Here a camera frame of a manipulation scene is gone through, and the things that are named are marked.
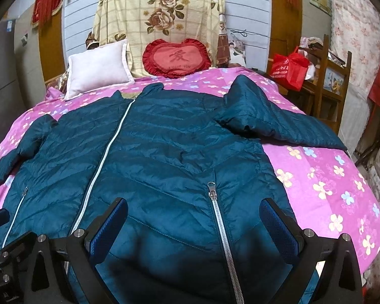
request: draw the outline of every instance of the white pillow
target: white pillow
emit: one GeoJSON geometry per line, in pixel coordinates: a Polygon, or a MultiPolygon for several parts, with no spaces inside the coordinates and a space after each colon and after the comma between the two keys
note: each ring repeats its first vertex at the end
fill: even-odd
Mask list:
{"type": "Polygon", "coordinates": [[[127,43],[124,39],[69,56],[65,100],[102,87],[133,84],[126,59],[127,43]]]}

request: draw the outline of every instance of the yellow plaid fabric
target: yellow plaid fabric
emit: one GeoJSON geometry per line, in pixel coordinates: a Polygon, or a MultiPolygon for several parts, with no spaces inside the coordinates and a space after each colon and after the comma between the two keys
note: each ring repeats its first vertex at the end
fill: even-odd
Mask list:
{"type": "Polygon", "coordinates": [[[225,0],[99,0],[93,36],[100,45],[127,38],[127,61],[136,78],[149,76],[142,54],[156,39],[197,39],[215,66],[224,5],[225,0]]]}

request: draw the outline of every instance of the chair back post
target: chair back post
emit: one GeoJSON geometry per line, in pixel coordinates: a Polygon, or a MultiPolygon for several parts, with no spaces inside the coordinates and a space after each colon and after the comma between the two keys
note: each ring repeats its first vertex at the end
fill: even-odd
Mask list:
{"type": "Polygon", "coordinates": [[[314,97],[314,113],[313,116],[319,119],[321,112],[321,102],[322,102],[322,91],[324,89],[325,73],[327,71],[328,65],[328,50],[329,50],[329,36],[324,35],[324,42],[321,53],[321,63],[320,71],[318,74],[317,84],[315,86],[315,97],[314,97]]]}
{"type": "Polygon", "coordinates": [[[341,126],[343,109],[345,106],[346,95],[348,92],[349,78],[351,76],[351,66],[352,66],[352,53],[348,51],[348,60],[345,67],[343,88],[342,88],[342,93],[341,93],[342,100],[338,103],[337,118],[336,118],[335,129],[334,129],[336,134],[339,133],[339,128],[341,126]]]}

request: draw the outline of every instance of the zipper pull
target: zipper pull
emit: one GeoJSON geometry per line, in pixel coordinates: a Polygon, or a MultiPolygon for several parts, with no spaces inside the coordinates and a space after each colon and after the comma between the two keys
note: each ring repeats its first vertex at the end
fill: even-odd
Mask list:
{"type": "Polygon", "coordinates": [[[27,192],[28,192],[28,189],[29,189],[29,187],[28,187],[28,186],[26,186],[26,187],[25,187],[25,189],[24,189],[24,191],[23,191],[23,197],[25,197],[25,195],[27,194],[27,192]]]}
{"type": "Polygon", "coordinates": [[[216,190],[216,185],[213,181],[209,181],[207,183],[207,186],[208,186],[208,190],[209,190],[209,197],[211,198],[211,200],[217,200],[217,190],[216,190]]]}

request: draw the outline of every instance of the bedsheet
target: bedsheet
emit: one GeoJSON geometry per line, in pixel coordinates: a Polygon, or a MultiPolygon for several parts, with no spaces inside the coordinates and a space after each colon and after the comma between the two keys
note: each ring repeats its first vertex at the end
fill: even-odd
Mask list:
{"type": "MultiPolygon", "coordinates": [[[[44,114],[59,119],[70,110],[111,96],[116,90],[132,95],[155,82],[162,82],[165,89],[223,96],[240,74],[253,80],[280,108],[302,113],[279,94],[274,82],[245,68],[211,69],[175,80],[140,78],[130,86],[103,88],[69,101],[65,101],[59,91],[49,88],[45,101],[14,122],[0,144],[0,158],[14,149],[32,122],[44,114]]],[[[275,141],[264,141],[263,144],[278,179],[286,189],[299,226],[311,228],[323,237],[337,238],[341,233],[349,233],[363,273],[380,249],[380,206],[353,162],[341,150],[284,145],[275,141]]],[[[15,171],[0,186],[0,209],[14,175],[15,171]]]]}

